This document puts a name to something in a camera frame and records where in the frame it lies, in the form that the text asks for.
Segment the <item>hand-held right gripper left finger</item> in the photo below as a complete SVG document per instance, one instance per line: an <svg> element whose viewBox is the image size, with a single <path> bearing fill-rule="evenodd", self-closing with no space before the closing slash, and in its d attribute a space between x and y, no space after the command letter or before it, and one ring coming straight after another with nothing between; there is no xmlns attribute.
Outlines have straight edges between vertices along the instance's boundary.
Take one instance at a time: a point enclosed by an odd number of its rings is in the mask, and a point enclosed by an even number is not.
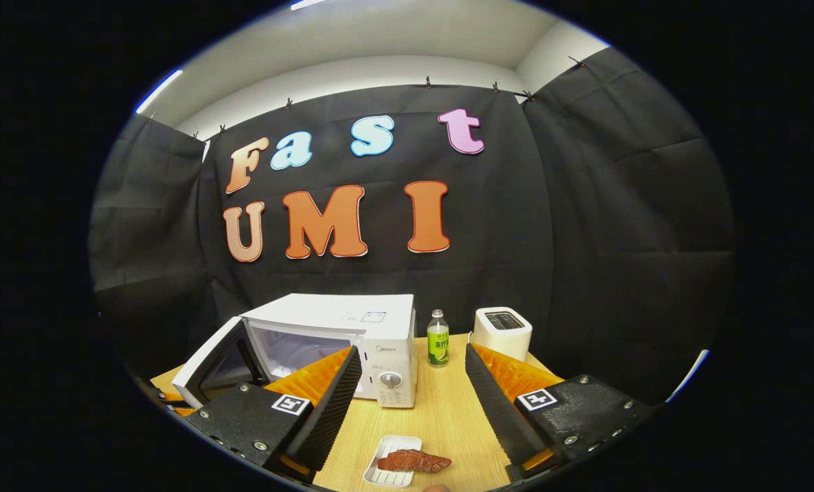
<svg viewBox="0 0 814 492"><path fill-rule="evenodd" d="M244 464L297 484L322 470L362 376L348 346L264 387L239 384L185 417Z"/></svg>

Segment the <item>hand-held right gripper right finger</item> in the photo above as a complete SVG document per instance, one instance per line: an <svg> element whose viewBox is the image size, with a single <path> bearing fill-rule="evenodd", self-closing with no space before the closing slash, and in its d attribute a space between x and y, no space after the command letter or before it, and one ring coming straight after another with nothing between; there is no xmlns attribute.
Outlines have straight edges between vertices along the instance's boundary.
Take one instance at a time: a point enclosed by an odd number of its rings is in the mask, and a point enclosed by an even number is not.
<svg viewBox="0 0 814 492"><path fill-rule="evenodd" d="M597 377L563 379L481 345L464 368L512 482L532 482L578 466L624 439L657 411Z"/></svg>

